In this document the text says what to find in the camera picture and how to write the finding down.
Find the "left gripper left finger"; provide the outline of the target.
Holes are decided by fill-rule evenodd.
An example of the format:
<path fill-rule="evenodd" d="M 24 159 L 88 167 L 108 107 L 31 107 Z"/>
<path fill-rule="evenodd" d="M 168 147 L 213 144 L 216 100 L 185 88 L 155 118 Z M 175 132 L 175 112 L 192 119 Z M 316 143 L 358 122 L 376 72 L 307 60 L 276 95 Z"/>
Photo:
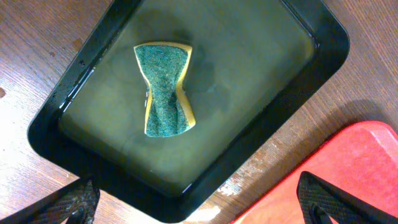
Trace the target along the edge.
<path fill-rule="evenodd" d="M 100 199 L 94 177 L 78 179 L 22 210 L 1 223 L 84 223 L 91 224 Z"/>

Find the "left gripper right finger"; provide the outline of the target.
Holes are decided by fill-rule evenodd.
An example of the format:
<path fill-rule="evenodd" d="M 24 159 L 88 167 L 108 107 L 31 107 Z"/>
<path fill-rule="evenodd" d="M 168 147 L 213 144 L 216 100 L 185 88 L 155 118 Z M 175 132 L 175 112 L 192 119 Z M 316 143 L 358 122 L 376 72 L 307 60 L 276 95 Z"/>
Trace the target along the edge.
<path fill-rule="evenodd" d="M 397 217 L 307 171 L 301 173 L 296 193 L 305 224 L 397 224 Z"/>

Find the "green yellow sponge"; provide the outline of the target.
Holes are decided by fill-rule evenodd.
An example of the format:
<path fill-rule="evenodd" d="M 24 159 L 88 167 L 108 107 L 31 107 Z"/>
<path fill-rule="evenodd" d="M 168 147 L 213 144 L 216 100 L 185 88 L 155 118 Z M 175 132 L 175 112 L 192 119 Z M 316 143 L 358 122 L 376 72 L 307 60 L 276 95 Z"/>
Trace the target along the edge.
<path fill-rule="evenodd" d="M 134 47 L 147 86 L 144 133 L 152 138 L 182 134 L 196 125 L 183 89 L 193 48 L 175 42 L 148 42 Z"/>

